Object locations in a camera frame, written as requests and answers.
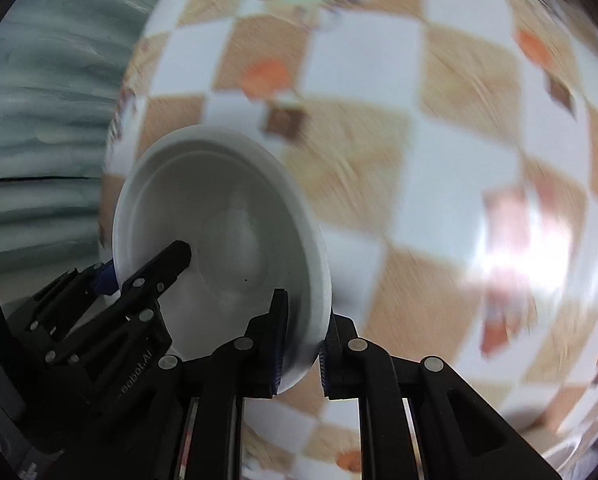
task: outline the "bowl rim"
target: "bowl rim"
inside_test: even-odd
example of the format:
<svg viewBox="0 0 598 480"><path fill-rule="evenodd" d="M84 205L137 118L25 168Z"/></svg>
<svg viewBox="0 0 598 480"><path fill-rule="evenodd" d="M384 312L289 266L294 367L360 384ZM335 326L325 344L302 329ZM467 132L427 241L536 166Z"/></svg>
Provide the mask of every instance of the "bowl rim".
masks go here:
<svg viewBox="0 0 598 480"><path fill-rule="evenodd" d="M122 243L124 240L122 219L128 218L132 214L135 207L134 197L132 196L134 191L141 189L148 182L149 174L146 173L146 168L154 157L166 152L173 146L187 143L194 144L195 142L205 144L206 147L214 144L220 148L222 153L246 162L254 171L257 171L277 192L297 229L307 265L310 290L309 303L312 311L306 330L307 333L302 335L301 339L303 348L293 349L292 354L296 356L296 359L287 364L285 357L288 352L284 352L284 374L279 386L279 393L281 393L298 383L317 358L330 321L332 283L330 282L330 269L325 244L321 237L319 225L314 219L312 208L308 204L303 191L281 163L255 140L234 130L201 124L185 126L175 130L150 146L135 162L134 167L126 177L115 208L112 228L112 254L115 272L118 280L123 283L137 270L130 267L130 262L124 257L120 247L120 244L127 246L127 244ZM168 160L184 153L186 152L178 152Z"/></svg>

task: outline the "white bowl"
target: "white bowl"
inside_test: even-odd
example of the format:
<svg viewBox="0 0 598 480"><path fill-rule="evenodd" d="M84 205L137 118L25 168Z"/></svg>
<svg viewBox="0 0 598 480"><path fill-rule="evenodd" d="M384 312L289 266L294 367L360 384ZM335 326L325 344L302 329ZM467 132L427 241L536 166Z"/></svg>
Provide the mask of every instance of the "white bowl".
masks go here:
<svg viewBox="0 0 598 480"><path fill-rule="evenodd" d="M174 240L190 266L159 299L173 350L210 354L268 311L275 288L290 312L279 392L310 369L326 335L330 273L301 190L246 136L189 126L153 144L119 196L112 248L119 283Z"/></svg>

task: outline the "beige and white pattern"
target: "beige and white pattern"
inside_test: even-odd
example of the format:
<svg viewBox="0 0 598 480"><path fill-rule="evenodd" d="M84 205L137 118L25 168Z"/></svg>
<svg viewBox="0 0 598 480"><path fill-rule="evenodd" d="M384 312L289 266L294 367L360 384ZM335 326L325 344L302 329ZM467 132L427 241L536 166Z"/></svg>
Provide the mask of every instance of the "beige and white pattern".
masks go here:
<svg viewBox="0 0 598 480"><path fill-rule="evenodd" d="M392 354L446 359L539 451L578 435L582 456L598 435L590 19L557 0L560 17L539 0L362 0L308 27L266 2L153 10L108 143L103 251L153 142L189 124L239 130L308 197L336 312ZM262 60L277 86L246 95ZM315 366L247 400L244 449L253 478L357 478L356 404L324 399Z"/></svg>

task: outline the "gray curtain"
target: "gray curtain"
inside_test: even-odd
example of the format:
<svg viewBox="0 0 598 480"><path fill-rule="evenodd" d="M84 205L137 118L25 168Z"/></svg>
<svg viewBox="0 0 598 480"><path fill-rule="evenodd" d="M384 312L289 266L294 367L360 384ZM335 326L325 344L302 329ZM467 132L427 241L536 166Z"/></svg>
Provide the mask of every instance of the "gray curtain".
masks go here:
<svg viewBox="0 0 598 480"><path fill-rule="evenodd" d="M156 1L17 0L0 23L2 302L98 259L106 131Z"/></svg>

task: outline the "screw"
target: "screw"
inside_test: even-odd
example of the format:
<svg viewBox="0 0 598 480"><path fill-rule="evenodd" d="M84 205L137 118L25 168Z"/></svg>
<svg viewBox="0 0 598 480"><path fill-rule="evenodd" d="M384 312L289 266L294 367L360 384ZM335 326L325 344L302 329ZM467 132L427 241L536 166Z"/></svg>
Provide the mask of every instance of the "screw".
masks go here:
<svg viewBox="0 0 598 480"><path fill-rule="evenodd" d="M164 355L161 359L159 359L159 368L162 370L170 370L177 366L177 358L174 355Z"/></svg>
<svg viewBox="0 0 598 480"><path fill-rule="evenodd" d="M234 347L237 350L250 350L252 348L252 345L252 339L250 339L249 337L240 337L239 339L234 340Z"/></svg>
<svg viewBox="0 0 598 480"><path fill-rule="evenodd" d="M444 368L444 362L438 357L429 357L423 361L423 365L431 372L440 372Z"/></svg>
<svg viewBox="0 0 598 480"><path fill-rule="evenodd" d="M368 341L361 339L360 337L355 337L354 339L348 341L348 348L353 352L363 352L366 348L368 348Z"/></svg>
<svg viewBox="0 0 598 480"><path fill-rule="evenodd" d="M147 323L148 321L153 319L153 316L154 312L151 309L147 308L139 313L139 320L143 321L144 323Z"/></svg>

